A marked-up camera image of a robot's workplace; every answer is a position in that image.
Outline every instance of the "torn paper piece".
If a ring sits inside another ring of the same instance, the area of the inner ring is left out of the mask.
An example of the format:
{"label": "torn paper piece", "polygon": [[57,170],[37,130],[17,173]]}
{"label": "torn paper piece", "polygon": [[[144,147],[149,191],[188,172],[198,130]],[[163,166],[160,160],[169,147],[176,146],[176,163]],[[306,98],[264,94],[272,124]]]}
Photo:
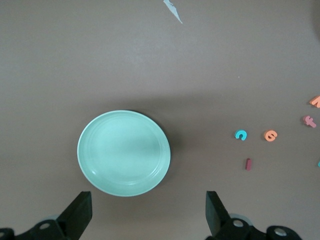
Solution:
{"label": "torn paper piece", "polygon": [[170,2],[170,0],[163,0],[163,2],[168,7],[168,9],[173,13],[173,15],[175,15],[175,17],[180,21],[180,23],[182,23],[179,15],[178,15],[176,7]]}

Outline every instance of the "gray table surface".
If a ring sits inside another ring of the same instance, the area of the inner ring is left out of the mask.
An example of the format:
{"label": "gray table surface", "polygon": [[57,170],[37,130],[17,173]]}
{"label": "gray table surface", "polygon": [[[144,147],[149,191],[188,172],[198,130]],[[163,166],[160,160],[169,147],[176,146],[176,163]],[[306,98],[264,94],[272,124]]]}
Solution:
{"label": "gray table surface", "polygon": [[[91,191],[83,240],[202,240],[214,190],[261,231],[319,239],[320,2],[171,2],[183,24],[162,0],[0,1],[0,227],[22,233]],[[83,128],[119,109],[171,144],[167,175],[136,197],[99,191],[77,161]]]}

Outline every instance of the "pink foam piece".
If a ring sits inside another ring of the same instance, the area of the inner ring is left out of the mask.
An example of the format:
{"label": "pink foam piece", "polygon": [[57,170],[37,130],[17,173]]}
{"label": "pink foam piece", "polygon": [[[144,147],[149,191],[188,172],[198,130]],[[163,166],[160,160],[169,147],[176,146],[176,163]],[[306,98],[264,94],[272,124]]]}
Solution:
{"label": "pink foam piece", "polygon": [[315,128],[317,124],[314,123],[314,119],[309,115],[303,117],[304,124],[310,127]]}
{"label": "pink foam piece", "polygon": [[252,166],[252,160],[248,158],[245,163],[245,170],[250,171]]}

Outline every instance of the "plate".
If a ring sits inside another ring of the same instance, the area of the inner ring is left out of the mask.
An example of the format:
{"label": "plate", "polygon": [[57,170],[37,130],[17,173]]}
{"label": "plate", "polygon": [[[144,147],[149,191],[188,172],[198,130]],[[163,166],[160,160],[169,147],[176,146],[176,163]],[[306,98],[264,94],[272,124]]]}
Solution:
{"label": "plate", "polygon": [[84,128],[77,157],[84,176],[96,188],[131,197],[161,182],[171,153],[165,133],[153,120],[135,111],[115,110]]}

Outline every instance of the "small toy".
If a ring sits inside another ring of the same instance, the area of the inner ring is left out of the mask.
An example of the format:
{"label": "small toy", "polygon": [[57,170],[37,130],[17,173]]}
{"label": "small toy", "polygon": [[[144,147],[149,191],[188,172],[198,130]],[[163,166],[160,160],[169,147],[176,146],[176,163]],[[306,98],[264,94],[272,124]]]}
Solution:
{"label": "small toy", "polygon": [[234,134],[234,137],[235,137],[236,139],[239,139],[240,136],[241,136],[241,140],[242,140],[242,141],[246,140],[246,138],[247,138],[247,132],[246,132],[245,130],[243,130],[243,129],[237,130],[237,131],[235,132],[235,134]]}
{"label": "small toy", "polygon": [[317,107],[318,109],[320,108],[320,96],[316,96],[310,101],[310,104]]}
{"label": "small toy", "polygon": [[250,171],[252,166],[252,160],[248,158],[245,162],[245,170]]}
{"label": "small toy", "polygon": [[308,116],[304,116],[303,117],[303,121],[304,121],[304,124],[307,125],[307,126],[310,126],[310,127],[313,127],[313,128],[315,128],[317,126],[317,124],[315,124],[313,122],[314,119],[312,117],[310,117],[309,115]]}
{"label": "small toy", "polygon": [[278,136],[278,133],[276,131],[274,131],[274,130],[267,130],[264,133],[264,138],[268,142],[273,142],[276,139],[277,136]]}

